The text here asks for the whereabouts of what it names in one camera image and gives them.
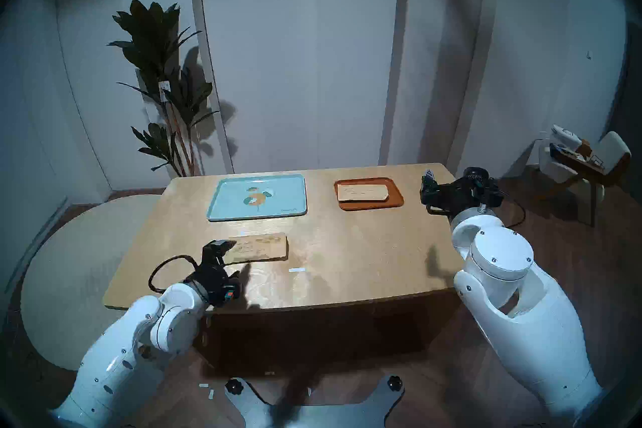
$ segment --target potted plant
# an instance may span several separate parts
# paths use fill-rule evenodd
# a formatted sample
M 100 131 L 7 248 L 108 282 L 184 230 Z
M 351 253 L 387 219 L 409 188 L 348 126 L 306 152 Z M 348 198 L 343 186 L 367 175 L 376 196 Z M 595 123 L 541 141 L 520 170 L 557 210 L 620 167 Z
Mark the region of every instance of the potted plant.
M 138 68 L 144 89 L 126 83 L 118 84 L 135 89 L 152 99 L 160 108 L 165 121 L 165 127 L 150 123 L 148 130 L 142 133 L 132 126 L 134 135 L 145 144 L 139 151 L 165 160 L 165 163 L 151 170 L 170 165 L 179 176 L 197 175 L 192 130 L 213 113 L 199 115 L 201 104 L 212 92 L 212 83 L 202 83 L 195 89 L 188 69 L 178 70 L 177 67 L 168 65 L 180 46 L 200 31 L 183 38 L 189 30 L 187 28 L 177 36 L 173 35 L 177 31 L 180 16 L 180 7 L 175 3 L 163 10 L 158 3 L 153 2 L 148 9 L 140 1 L 132 0 L 129 10 L 129 13 L 117 12 L 113 18 L 129 33 L 132 40 L 113 41 L 108 46 L 117 46 L 123 50 L 124 57 Z M 186 133 L 189 153 L 183 131 Z

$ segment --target orange tray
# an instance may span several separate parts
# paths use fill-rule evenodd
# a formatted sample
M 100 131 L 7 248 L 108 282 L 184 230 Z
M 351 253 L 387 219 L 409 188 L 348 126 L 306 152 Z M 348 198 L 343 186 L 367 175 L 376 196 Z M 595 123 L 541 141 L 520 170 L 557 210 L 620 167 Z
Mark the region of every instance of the orange tray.
M 339 201 L 337 197 L 336 201 L 343 210 L 368 210 L 370 208 L 390 208 L 403 205 L 403 197 L 395 182 L 390 178 L 359 178 L 335 181 L 335 195 L 337 195 L 337 185 L 386 185 L 388 187 L 388 199 L 384 201 Z

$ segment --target metal base plate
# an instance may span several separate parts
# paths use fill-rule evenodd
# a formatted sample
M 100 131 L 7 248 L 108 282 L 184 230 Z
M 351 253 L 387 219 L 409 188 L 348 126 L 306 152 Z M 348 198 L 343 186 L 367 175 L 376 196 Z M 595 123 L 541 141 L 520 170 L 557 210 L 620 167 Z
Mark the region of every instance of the metal base plate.
M 344 405 L 302 405 L 295 419 L 274 419 L 275 407 L 263 402 L 241 378 L 227 382 L 225 395 L 250 428 L 381 428 L 405 389 L 396 376 L 384 377 L 363 402 Z

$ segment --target wooden table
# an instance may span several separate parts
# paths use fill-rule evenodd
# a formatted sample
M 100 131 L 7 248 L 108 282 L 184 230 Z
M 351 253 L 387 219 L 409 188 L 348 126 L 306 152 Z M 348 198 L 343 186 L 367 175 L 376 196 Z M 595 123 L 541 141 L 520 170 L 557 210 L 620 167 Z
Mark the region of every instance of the wooden table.
M 149 274 L 171 256 L 188 254 L 199 262 L 203 245 L 213 239 L 275 232 L 288 236 L 287 259 L 227 266 L 228 273 L 241 271 L 245 294 L 220 312 L 337 305 L 452 287 L 463 260 L 451 244 L 447 218 L 429 215 L 419 201 L 426 169 L 432 169 L 438 183 L 454 179 L 439 163 L 297 171 L 306 180 L 305 216 L 220 223 L 208 221 L 205 212 L 219 180 L 228 176 L 176 178 L 134 239 L 103 304 L 124 309 L 143 295 L 154 295 Z M 395 182 L 405 200 L 402 207 L 339 208 L 336 180 L 377 176 Z M 305 270 L 290 271 L 296 268 Z M 191 271 L 188 263 L 169 263 L 154 283 L 164 287 Z

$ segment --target light blue tray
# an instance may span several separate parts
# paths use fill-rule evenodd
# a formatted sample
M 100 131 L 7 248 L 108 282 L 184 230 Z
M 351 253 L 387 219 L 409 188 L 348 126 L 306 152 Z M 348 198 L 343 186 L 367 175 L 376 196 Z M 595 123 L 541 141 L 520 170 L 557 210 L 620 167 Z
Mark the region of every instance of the light blue tray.
M 210 221 L 302 216 L 306 181 L 300 174 L 226 178 L 218 182 L 207 209 Z

